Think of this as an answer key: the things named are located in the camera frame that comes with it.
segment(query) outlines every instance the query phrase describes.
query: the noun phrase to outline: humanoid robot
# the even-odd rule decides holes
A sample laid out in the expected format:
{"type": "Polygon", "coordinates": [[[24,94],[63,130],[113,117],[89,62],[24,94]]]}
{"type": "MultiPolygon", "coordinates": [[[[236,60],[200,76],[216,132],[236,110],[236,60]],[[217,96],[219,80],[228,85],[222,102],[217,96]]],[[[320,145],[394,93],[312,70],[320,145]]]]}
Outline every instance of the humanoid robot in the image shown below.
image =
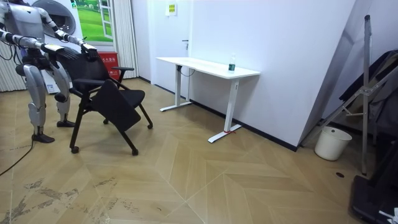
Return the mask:
{"type": "Polygon", "coordinates": [[[26,77],[27,89],[32,98],[28,104],[30,122],[34,127],[32,139],[50,143],[54,138],[43,133],[45,83],[40,71],[46,70],[51,74],[60,89],[60,93],[55,95],[61,117],[57,127],[74,127],[75,124],[67,120],[70,108],[69,77],[56,58],[76,60],[77,57],[63,47],[44,43],[43,24],[52,28],[60,41],[79,45],[82,53],[87,53],[88,60],[96,60],[99,55],[94,47],[60,30],[46,10],[31,7],[23,0],[0,0],[0,40],[27,50],[27,56],[22,58],[22,64],[17,66],[16,72],[26,77]]]}

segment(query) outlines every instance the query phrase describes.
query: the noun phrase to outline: room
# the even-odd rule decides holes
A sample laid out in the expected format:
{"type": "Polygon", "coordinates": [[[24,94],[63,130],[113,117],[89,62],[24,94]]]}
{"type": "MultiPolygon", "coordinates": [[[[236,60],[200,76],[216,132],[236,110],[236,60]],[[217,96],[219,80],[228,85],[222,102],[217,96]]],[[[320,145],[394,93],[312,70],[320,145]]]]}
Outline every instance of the room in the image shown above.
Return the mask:
{"type": "Polygon", "coordinates": [[[0,223],[398,223],[396,9],[0,0],[0,223]]]}

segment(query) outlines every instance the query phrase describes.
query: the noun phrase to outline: desk foot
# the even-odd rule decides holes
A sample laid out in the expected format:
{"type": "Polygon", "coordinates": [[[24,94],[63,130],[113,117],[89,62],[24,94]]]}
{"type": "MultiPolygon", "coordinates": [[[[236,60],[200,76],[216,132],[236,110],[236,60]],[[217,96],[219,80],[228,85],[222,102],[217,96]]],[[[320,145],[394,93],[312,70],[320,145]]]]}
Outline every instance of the desk foot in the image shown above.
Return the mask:
{"type": "Polygon", "coordinates": [[[173,105],[173,106],[168,106],[168,107],[162,108],[162,109],[160,109],[160,111],[163,112],[163,111],[171,110],[171,109],[174,109],[174,108],[179,108],[179,107],[182,107],[182,106],[185,106],[185,105],[190,105],[190,104],[192,104],[192,102],[185,102],[185,103],[181,103],[178,106],[177,105],[173,105]]]}
{"type": "Polygon", "coordinates": [[[232,133],[233,131],[237,130],[237,129],[240,128],[240,127],[242,127],[242,126],[236,124],[236,125],[234,125],[233,127],[231,127],[231,130],[230,130],[229,132],[226,133],[226,132],[223,131],[222,133],[218,133],[218,134],[216,134],[215,136],[209,138],[208,141],[209,141],[210,143],[213,143],[213,142],[219,140],[220,138],[226,136],[227,134],[232,133]]]}

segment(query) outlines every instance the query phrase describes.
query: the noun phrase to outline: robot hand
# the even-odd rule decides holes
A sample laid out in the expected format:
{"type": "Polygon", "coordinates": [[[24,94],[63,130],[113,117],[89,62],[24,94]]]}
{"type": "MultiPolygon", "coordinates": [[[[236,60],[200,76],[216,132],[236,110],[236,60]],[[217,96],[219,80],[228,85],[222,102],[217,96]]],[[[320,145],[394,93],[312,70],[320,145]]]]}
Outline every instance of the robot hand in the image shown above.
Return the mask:
{"type": "Polygon", "coordinates": [[[67,52],[63,47],[53,45],[53,44],[42,44],[41,49],[50,54],[50,55],[56,55],[56,56],[61,56],[69,60],[77,60],[78,57],[74,54],[71,54],[67,52]]]}
{"type": "Polygon", "coordinates": [[[87,52],[88,53],[88,60],[89,61],[95,61],[97,60],[100,55],[98,55],[97,49],[95,47],[88,45],[88,44],[82,44],[81,45],[81,52],[87,52]]]}

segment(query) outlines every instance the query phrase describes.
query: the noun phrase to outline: metal ladder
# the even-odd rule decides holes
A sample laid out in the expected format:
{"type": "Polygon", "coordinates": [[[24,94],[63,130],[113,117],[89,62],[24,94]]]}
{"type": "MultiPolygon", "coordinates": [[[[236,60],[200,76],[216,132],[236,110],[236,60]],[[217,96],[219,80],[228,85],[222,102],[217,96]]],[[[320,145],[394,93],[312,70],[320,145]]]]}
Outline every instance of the metal ladder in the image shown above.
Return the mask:
{"type": "MultiPolygon", "coordinates": [[[[362,175],[367,174],[366,168],[366,153],[368,151],[368,96],[371,96],[378,88],[383,86],[385,82],[388,81],[389,77],[393,74],[398,73],[398,67],[393,69],[390,73],[388,73],[382,80],[376,83],[373,87],[369,87],[369,66],[371,61],[371,47],[372,47],[372,30],[371,30],[371,21],[370,16],[365,16],[365,38],[364,38],[364,72],[363,72],[363,86],[351,97],[349,98],[343,105],[337,108],[331,115],[329,115],[324,120],[320,121],[304,138],[301,142],[302,146],[308,144],[308,142],[313,139],[326,125],[328,125],[331,121],[333,121],[341,112],[347,112],[347,116],[363,116],[363,132],[362,132],[362,156],[361,156],[361,170],[362,175]],[[352,101],[354,101],[359,95],[363,95],[363,112],[362,113],[351,113],[346,108],[352,101]]],[[[376,141],[376,134],[373,136],[373,141],[376,141]]]]}

